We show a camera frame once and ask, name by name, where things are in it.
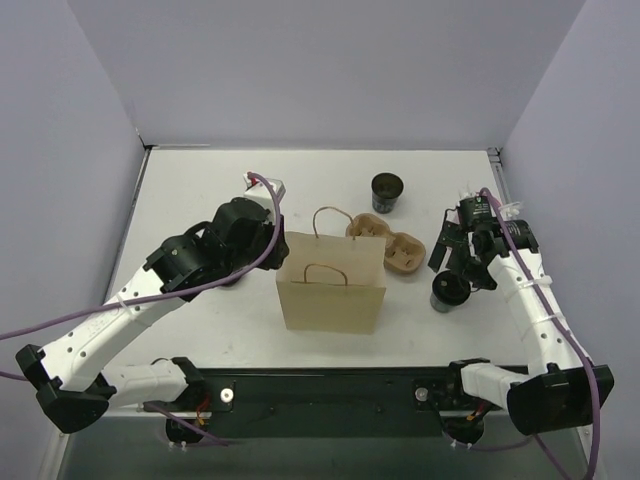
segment cardboard cup holder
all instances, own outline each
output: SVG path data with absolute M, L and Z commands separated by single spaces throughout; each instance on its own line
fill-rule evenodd
M 384 266 L 401 275 L 408 275 L 420 268 L 427 250 L 424 244 L 408 233 L 395 233 L 387 223 L 370 213 L 362 213 L 353 219 L 345 235 L 351 237 L 383 237 L 386 239 Z

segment bolt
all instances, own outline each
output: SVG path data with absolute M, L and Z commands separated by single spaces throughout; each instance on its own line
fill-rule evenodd
M 416 389 L 416 400 L 419 402 L 426 402 L 427 396 L 429 395 L 429 390 L 424 387 L 420 387 Z
M 233 390 L 231 390 L 230 388 L 223 388 L 220 392 L 220 400 L 222 400 L 224 403 L 231 403 L 231 401 L 233 400 Z

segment brown paper bag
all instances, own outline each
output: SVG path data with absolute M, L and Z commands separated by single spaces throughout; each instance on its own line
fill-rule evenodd
M 285 232 L 290 253 L 276 274 L 290 330 L 373 333 L 386 291 L 385 239 Z

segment white table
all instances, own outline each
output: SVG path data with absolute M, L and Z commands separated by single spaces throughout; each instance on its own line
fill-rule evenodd
M 220 151 L 154 149 L 133 213 L 114 287 L 124 284 L 167 237 L 213 218 L 218 206 L 244 190 L 242 174 L 284 180 L 287 230 L 311 232 L 313 212 L 335 205 L 372 212 L 370 183 L 383 171 L 405 183 L 391 228 L 420 239 L 430 254 L 445 208 L 460 193 L 498 189 L 481 151 Z M 323 212 L 322 233 L 344 235 L 343 216 Z M 202 293 L 171 313 L 114 360 L 149 363 L 187 356 L 198 367 L 444 366 L 483 356 L 497 364 L 526 364 L 511 316 L 499 295 L 480 292 L 443 315 L 429 305 L 434 273 L 425 260 L 414 275 L 387 273 L 387 293 L 373 335 L 288 331 L 275 272 L 257 270 L 231 288 Z

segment paper bag handle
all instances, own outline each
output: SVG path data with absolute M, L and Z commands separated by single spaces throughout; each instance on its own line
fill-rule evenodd
M 336 208 L 336 207 L 320 207 L 318 210 L 316 210 L 316 213 L 313 214 L 313 233 L 316 234 L 316 238 L 320 238 L 318 236 L 318 229 L 316 228 L 316 216 L 318 215 L 318 213 L 320 213 L 323 210 L 335 210 L 336 212 L 341 213 L 347 218 L 349 218 L 349 221 L 351 222 L 351 231 L 353 232 L 352 238 L 353 240 L 356 239 L 356 224 L 353 220 L 353 217 L 349 215 L 347 212 L 345 212 L 344 210 L 340 210 L 339 208 Z
M 347 278 L 347 274 L 344 273 L 342 270 L 337 269 L 335 267 L 332 267 L 330 265 L 324 265 L 322 263 L 310 263 L 309 265 L 307 265 L 306 267 L 304 267 L 304 283 L 309 283 L 307 281 L 307 270 L 309 270 L 309 267 L 323 267 L 323 268 L 330 268 L 331 270 L 333 270 L 334 272 L 338 272 L 340 275 L 342 275 L 342 278 L 344 278 L 344 286 L 347 287 L 349 285 L 349 279 Z

